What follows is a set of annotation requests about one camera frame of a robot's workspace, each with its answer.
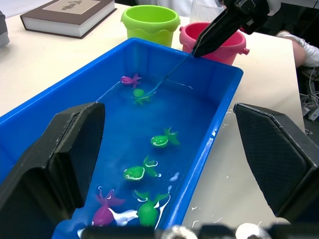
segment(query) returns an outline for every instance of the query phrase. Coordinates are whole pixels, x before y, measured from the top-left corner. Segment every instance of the water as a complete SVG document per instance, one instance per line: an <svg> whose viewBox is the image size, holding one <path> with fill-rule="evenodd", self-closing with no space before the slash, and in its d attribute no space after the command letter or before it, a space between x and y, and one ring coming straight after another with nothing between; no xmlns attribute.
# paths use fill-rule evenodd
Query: water
<svg viewBox="0 0 319 239"><path fill-rule="evenodd" d="M154 84L140 80L140 89L145 92L154 88ZM169 197L161 200L158 209L157 225L165 217L165 206L174 200L174 194L183 182L198 151L206 130L216 112L216 106L196 96L187 86L164 81L149 103L135 104L133 89L122 84L115 85L99 100L105 104L106 118L103 140L99 157L90 184L84 208L77 209L71 220L61 222L56 231L65 237L76 238L77 231L90 225L94 213L101 207L96 200L102 190L103 197L111 189L125 203L111 207L114 218L111 225L139 225L136 212L143 204L134 190L149 192L150 200L157 194ZM177 139L181 145L169 144L166 148L154 148L151 138L163 135L164 128L178 131ZM161 177L145 174L141 181L129 182L124 179L125 169L142 166L149 155L158 165L154 170Z"/></svg>

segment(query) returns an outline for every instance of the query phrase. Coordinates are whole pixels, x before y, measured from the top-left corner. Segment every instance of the purple toy fish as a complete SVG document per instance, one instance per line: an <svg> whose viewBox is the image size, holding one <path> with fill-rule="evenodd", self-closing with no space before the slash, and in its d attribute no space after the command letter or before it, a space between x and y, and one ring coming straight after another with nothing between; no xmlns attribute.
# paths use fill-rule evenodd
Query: purple toy fish
<svg viewBox="0 0 319 239"><path fill-rule="evenodd" d="M114 190L112 189L109 194L103 198L102 190L100 190L100 195L96 195L96 200L101 204L101 207L95 212L93 216L92 225L94 226L106 226L110 224L114 217L110 211L110 206L118 206L124 203L124 199L118 199L114 196Z"/></svg>
<svg viewBox="0 0 319 239"><path fill-rule="evenodd" d="M138 74L136 73L133 78L128 77L128 76L122 76L121 78L121 82L124 85L133 85L133 89L136 88L136 85L140 84L140 82L138 82L138 80L141 79L141 77L138 76Z"/></svg>

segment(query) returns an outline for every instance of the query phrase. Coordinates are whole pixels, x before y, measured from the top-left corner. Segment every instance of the rubber fish toy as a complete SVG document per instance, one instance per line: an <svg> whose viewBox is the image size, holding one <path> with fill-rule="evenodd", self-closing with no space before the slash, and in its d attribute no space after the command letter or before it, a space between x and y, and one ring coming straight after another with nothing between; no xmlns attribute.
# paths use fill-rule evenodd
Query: rubber fish toy
<svg viewBox="0 0 319 239"><path fill-rule="evenodd" d="M136 88L136 85L140 84L140 82L138 82L138 80L141 79L141 77L138 76L138 74L136 73L133 78L128 77L128 76L122 76L121 77L121 82L124 85L133 85L133 89Z"/></svg>
<svg viewBox="0 0 319 239"><path fill-rule="evenodd" d="M142 89L133 90L133 95L135 96L135 104L140 104L142 106L144 101L150 102L151 96L143 97L144 91Z"/></svg>
<svg viewBox="0 0 319 239"><path fill-rule="evenodd" d="M139 193L135 190L135 193L139 198L145 201L145 203L143 203L138 209L138 217L140 219L141 225L144 227L154 227L159 214L159 211L157 210L157 204L159 201L167 198L169 194L157 195L156 199L151 201L148 192Z"/></svg>
<svg viewBox="0 0 319 239"><path fill-rule="evenodd" d="M113 220L113 214L110 211L110 206L118 206L125 202L124 199L118 199L114 196L114 190L112 189L108 195L103 198L101 187L99 187L100 194L96 195L96 200L100 203L101 207L95 212L93 216L92 225L94 226L106 226Z"/></svg>
<svg viewBox="0 0 319 239"><path fill-rule="evenodd" d="M151 138L151 144L156 148L165 148L170 142L173 145L180 145L177 140L177 132L170 132L171 128L164 129L164 135L158 135Z"/></svg>
<svg viewBox="0 0 319 239"><path fill-rule="evenodd" d="M160 174L157 174L153 169L158 165L157 161L149 161L149 156L147 156L143 161L143 166L136 166L124 170L124 178L128 181L140 181L145 173L151 177L159 177Z"/></svg>

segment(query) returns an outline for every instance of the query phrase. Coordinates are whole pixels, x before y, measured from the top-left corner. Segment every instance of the pink bucket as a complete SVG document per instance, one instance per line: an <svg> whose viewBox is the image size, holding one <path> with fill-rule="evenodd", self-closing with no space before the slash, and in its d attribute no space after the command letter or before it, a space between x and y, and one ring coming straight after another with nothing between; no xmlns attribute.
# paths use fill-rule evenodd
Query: pink bucket
<svg viewBox="0 0 319 239"><path fill-rule="evenodd" d="M179 41L183 45L183 51L190 53L195 45L195 41L201 32L209 25L209 22L194 22L185 27L181 27ZM237 54L247 55L246 39L240 32L235 32L216 51L207 54L204 58L232 65Z"/></svg>

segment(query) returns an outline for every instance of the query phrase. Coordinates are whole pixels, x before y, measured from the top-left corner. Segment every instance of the blue plastic tub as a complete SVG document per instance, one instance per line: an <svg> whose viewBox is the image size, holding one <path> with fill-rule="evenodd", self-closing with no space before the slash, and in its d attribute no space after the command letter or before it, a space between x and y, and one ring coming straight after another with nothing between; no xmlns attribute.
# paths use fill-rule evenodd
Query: blue plastic tub
<svg viewBox="0 0 319 239"><path fill-rule="evenodd" d="M135 189L149 191L154 198L170 187L170 200L160 215L159 228L181 224L243 72L206 59L188 58L143 106L134 104L131 87L116 83L122 76L138 73L143 77L139 87L148 91L186 56L131 38L2 116L0 182L56 113L99 101L106 105L105 129L85 207L99 208L95 201L99 185L105 188L104 194L116 189L119 198L127 199L124 206L116 208L118 211L137 207L139 202L131 197ZM179 131L181 145L153 149L151 137L163 134L165 127ZM140 165L146 155L159 162L156 170L162 177L128 184L123 170ZM173 180L177 172L179 177ZM72 231L76 224L88 225L92 216L93 211L84 216L80 209L71 222L57 227L56 234Z"/></svg>

